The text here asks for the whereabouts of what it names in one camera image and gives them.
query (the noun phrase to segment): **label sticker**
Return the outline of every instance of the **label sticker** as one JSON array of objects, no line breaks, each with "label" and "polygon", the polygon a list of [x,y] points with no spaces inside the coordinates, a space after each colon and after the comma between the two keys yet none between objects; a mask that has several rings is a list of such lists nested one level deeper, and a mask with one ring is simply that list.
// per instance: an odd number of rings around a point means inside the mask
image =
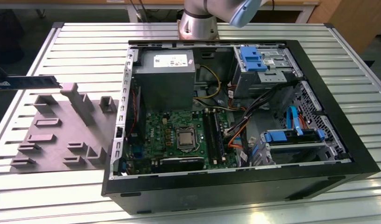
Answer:
[{"label": "label sticker", "polygon": [[228,97],[230,97],[231,99],[234,99],[234,91],[232,91],[232,90],[228,90]]},{"label": "label sticker", "polygon": [[240,157],[243,158],[244,161],[248,161],[248,155],[242,151]]},{"label": "label sticker", "polygon": [[188,57],[187,55],[156,55],[154,57],[154,67],[187,67]]},{"label": "label sticker", "polygon": [[264,60],[266,64],[275,64],[274,60]]}]

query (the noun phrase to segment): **motherboard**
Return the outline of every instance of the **motherboard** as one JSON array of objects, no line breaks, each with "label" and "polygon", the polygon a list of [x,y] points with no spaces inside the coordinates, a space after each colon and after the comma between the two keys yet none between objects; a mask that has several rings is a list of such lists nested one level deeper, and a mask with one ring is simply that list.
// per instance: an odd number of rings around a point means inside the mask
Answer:
[{"label": "motherboard", "polygon": [[131,147],[135,173],[236,167],[223,139],[228,126],[224,110],[148,113],[144,145]]}]

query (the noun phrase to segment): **yellow wire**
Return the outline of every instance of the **yellow wire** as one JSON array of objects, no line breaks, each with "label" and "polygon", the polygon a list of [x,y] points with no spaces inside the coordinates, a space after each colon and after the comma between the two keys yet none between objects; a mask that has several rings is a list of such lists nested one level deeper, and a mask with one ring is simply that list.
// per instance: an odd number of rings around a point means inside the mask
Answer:
[{"label": "yellow wire", "polygon": [[212,71],[212,69],[210,69],[208,66],[200,65],[200,67],[206,68],[214,74],[214,76],[216,77],[218,82],[219,82],[219,88],[218,88],[218,91],[214,94],[211,94],[210,96],[206,96],[206,97],[195,97],[195,99],[208,99],[208,98],[212,98],[214,96],[216,96],[219,94],[219,92],[222,90],[222,81],[220,81],[220,78],[219,78],[218,74]]}]

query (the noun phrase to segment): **blue cable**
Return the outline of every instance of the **blue cable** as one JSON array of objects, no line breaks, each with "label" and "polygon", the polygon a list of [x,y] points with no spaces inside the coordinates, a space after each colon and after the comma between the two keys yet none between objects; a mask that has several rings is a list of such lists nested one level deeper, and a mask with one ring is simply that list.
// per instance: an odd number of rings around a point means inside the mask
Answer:
[{"label": "blue cable", "polygon": [[292,119],[291,119],[291,114],[294,115],[294,124],[295,124],[295,129],[298,131],[299,135],[303,135],[303,130],[300,127],[300,122],[299,122],[299,114],[298,114],[298,108],[295,106],[288,107],[288,111],[286,113],[286,124],[287,128],[292,129]]}]

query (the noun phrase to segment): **gray 3d-printed holder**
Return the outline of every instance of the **gray 3d-printed holder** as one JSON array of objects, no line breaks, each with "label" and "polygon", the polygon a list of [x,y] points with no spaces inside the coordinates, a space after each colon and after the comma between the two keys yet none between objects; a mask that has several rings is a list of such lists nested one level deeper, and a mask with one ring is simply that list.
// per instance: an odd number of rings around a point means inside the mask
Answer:
[{"label": "gray 3d-printed holder", "polygon": [[90,100],[78,92],[78,84],[64,84],[68,101],[39,95],[39,110],[19,153],[11,163],[12,173],[90,170],[104,167],[115,137],[118,100]]}]

